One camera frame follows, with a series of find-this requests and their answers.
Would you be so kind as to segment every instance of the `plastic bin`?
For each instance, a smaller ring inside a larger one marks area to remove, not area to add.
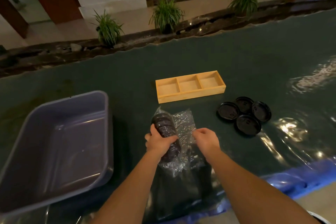
[[[0,215],[17,214],[105,184],[108,96],[93,91],[35,108],[0,175]]]

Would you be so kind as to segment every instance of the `plastic bag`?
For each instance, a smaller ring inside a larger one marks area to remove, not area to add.
[[[178,135],[178,139],[161,158],[161,168],[176,177],[183,169],[190,170],[204,165],[204,156],[192,135],[196,125],[190,110],[171,115],[159,107],[152,123],[162,137]]]

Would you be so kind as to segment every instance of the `dark green tablecloth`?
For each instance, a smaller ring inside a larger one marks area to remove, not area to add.
[[[330,10],[3,78],[0,163],[4,164],[25,116],[34,107],[92,90],[105,91],[113,115],[109,121],[113,124],[113,177],[103,187],[49,208],[48,223],[76,223],[79,216],[104,203],[145,153],[144,135],[159,106],[155,80],[212,70],[223,78],[224,94],[165,103],[162,109],[175,113],[190,108],[198,128],[214,130],[223,151],[259,176],[333,156],[335,30],[336,11]],[[272,120],[263,125],[259,136],[242,137],[232,124],[216,116],[221,102],[238,96],[270,106]],[[286,130],[289,123],[296,128]],[[221,190],[211,167],[186,171],[177,178],[158,169],[144,223],[206,210],[223,198],[223,194],[216,195]],[[44,212],[26,215],[26,222],[44,222]]]

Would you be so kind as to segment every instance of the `person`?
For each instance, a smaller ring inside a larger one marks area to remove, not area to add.
[[[193,136],[220,180],[240,224],[319,224],[291,198],[231,160],[221,151],[215,132],[200,128]],[[177,136],[163,138],[152,124],[145,139],[147,152],[97,212],[92,224],[142,222],[157,165]]]

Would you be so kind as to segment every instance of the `green plant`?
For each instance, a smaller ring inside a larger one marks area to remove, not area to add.
[[[258,0],[231,0],[229,8],[237,15],[250,15],[258,10]]]
[[[98,25],[95,24],[97,26],[98,40],[107,46],[115,45],[120,39],[121,32],[124,33],[121,29],[123,24],[116,23],[114,19],[111,19],[111,15],[105,13],[105,10],[103,15],[99,15],[95,10],[94,12],[98,22]]]
[[[176,6],[174,0],[159,0],[158,5],[154,8],[149,24],[154,22],[155,28],[159,28],[161,33],[164,33],[166,30],[172,31],[180,19],[182,18],[183,20],[183,16],[184,11]]]

